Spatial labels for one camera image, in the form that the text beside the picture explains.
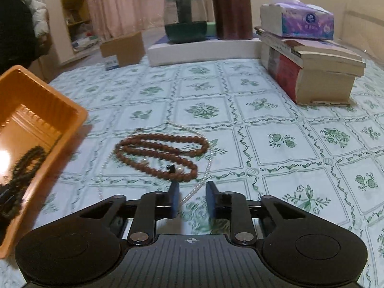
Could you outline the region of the orange plastic tray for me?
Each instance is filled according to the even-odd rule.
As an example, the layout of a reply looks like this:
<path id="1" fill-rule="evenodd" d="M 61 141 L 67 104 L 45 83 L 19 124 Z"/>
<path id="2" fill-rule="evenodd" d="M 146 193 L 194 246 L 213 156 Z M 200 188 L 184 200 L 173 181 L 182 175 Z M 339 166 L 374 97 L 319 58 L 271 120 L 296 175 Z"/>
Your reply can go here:
<path id="1" fill-rule="evenodd" d="M 78 131 L 87 116 L 86 109 L 23 66 L 15 65 L 1 75 L 1 184 L 10 180 L 13 167 L 31 148 L 41 146 L 47 154 L 6 230 L 1 258 L 10 256 L 33 227 L 54 177 L 79 144 Z"/>

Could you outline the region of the green floral tablecloth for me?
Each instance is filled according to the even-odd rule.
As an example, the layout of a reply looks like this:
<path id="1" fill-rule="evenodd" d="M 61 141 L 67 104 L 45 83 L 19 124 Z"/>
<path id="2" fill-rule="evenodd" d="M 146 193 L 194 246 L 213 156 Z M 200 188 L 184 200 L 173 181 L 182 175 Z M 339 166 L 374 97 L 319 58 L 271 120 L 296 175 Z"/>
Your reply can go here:
<path id="1" fill-rule="evenodd" d="M 136 129 L 211 144 L 196 159 L 222 191 L 270 194 L 353 231 L 368 262 L 360 284 L 383 286 L 383 66 L 366 62 L 349 105 L 296 105 L 258 60 L 221 60 L 62 73 L 52 86 L 89 113 L 88 135 L 33 222 L 37 228 L 115 194 L 137 199 L 166 182 L 118 162 Z"/>

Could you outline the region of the thick red cover book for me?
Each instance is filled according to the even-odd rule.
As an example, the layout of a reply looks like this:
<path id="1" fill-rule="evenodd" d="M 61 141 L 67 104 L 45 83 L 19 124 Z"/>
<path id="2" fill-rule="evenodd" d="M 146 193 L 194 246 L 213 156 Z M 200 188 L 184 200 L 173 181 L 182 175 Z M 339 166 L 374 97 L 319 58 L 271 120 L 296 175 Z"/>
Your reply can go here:
<path id="1" fill-rule="evenodd" d="M 365 74 L 362 60 L 340 55 L 309 53 L 302 64 L 261 45 L 261 63 L 268 74 L 296 104 L 349 104 L 356 78 Z"/>

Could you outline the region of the thin book on top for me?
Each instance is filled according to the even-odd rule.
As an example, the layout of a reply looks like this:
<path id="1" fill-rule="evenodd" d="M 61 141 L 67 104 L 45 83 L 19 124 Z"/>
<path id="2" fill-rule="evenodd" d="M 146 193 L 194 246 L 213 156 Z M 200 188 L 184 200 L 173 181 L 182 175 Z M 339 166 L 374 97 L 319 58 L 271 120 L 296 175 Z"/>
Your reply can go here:
<path id="1" fill-rule="evenodd" d="M 263 43 L 294 62 L 302 59 L 306 53 L 336 55 L 353 60 L 362 60 L 360 55 L 333 41 L 283 38 L 258 27 L 255 29 L 256 34 Z"/>

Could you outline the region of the brown cardboard box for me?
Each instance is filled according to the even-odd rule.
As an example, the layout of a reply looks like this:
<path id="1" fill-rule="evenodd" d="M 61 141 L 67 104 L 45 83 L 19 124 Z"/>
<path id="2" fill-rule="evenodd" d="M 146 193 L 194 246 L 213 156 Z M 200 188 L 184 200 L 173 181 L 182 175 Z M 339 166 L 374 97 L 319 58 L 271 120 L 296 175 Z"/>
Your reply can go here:
<path id="1" fill-rule="evenodd" d="M 131 33 L 105 41 L 100 51 L 107 71 L 138 64 L 145 55 L 142 33 Z"/>

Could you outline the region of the black hanging jacket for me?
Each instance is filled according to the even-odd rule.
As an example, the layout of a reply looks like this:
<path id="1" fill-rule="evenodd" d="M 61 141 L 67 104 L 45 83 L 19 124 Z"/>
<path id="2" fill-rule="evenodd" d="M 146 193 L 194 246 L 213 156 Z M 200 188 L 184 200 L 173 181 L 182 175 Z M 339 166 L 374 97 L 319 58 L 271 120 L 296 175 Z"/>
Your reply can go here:
<path id="1" fill-rule="evenodd" d="M 32 15 L 22 0 L 1 0 L 1 73 L 14 65 L 28 68 L 38 58 Z"/>

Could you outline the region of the wooden bookshelf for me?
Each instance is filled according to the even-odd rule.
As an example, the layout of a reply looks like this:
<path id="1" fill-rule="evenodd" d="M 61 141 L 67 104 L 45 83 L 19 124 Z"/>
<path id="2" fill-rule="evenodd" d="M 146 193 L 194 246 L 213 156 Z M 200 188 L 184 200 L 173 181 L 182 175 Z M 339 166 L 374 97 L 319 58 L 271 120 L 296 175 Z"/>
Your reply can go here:
<path id="1" fill-rule="evenodd" d="M 64 19 L 75 54 L 98 43 L 87 0 L 61 0 Z"/>

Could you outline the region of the white flat box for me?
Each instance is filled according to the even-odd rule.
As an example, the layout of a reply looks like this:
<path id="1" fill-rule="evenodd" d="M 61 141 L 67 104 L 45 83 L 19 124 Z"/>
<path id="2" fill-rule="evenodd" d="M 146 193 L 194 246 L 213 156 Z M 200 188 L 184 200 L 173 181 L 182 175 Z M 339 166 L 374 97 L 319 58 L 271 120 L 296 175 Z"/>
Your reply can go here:
<path id="1" fill-rule="evenodd" d="M 259 59 L 261 40 L 209 38 L 185 44 L 154 44 L 147 50 L 151 67 L 227 59 Z"/>

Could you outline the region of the blue flat box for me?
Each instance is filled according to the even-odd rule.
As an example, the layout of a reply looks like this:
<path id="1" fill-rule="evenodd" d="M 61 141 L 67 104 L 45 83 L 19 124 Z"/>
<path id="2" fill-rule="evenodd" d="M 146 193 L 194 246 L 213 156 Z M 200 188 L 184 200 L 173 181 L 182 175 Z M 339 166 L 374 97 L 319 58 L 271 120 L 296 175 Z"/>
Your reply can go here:
<path id="1" fill-rule="evenodd" d="M 158 41 L 155 42 L 155 44 L 166 44 L 168 42 L 167 35 L 162 36 Z"/>

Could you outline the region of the purple tissue pack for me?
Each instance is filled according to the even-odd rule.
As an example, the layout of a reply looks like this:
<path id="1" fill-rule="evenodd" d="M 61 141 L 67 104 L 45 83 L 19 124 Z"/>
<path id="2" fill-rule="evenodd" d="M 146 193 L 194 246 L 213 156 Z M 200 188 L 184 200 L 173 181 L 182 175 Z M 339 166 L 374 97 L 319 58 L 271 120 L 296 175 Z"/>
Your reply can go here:
<path id="1" fill-rule="evenodd" d="M 261 28 L 282 38 L 332 40 L 334 15 L 299 0 L 269 0 L 260 6 Z"/>

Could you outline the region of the white puffer jacket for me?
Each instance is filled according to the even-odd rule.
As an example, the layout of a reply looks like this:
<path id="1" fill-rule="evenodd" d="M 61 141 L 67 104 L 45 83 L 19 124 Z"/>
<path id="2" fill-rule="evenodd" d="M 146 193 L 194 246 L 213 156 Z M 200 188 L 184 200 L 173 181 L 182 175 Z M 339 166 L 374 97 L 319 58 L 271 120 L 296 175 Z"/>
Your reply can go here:
<path id="1" fill-rule="evenodd" d="M 38 41 L 39 55 L 47 55 L 52 45 L 48 8 L 43 0 L 22 0 L 32 15 L 33 29 Z"/>

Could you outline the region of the dark red cylindrical canister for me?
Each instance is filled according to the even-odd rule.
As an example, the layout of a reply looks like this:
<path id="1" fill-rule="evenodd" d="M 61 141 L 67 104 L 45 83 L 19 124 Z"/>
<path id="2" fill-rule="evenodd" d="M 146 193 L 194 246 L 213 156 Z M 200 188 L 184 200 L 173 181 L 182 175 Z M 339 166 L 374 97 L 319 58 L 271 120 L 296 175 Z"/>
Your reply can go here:
<path id="1" fill-rule="evenodd" d="M 251 0 L 212 0 L 220 40 L 253 38 Z"/>

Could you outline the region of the glass green humidifier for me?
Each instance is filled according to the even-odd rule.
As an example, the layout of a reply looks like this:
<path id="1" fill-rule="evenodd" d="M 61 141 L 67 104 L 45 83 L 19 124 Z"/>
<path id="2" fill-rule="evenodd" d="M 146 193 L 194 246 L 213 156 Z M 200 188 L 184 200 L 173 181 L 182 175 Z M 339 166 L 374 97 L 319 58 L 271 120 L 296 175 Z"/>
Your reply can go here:
<path id="1" fill-rule="evenodd" d="M 164 28 L 171 44 L 206 39 L 208 19 L 203 0 L 164 0 Z"/>

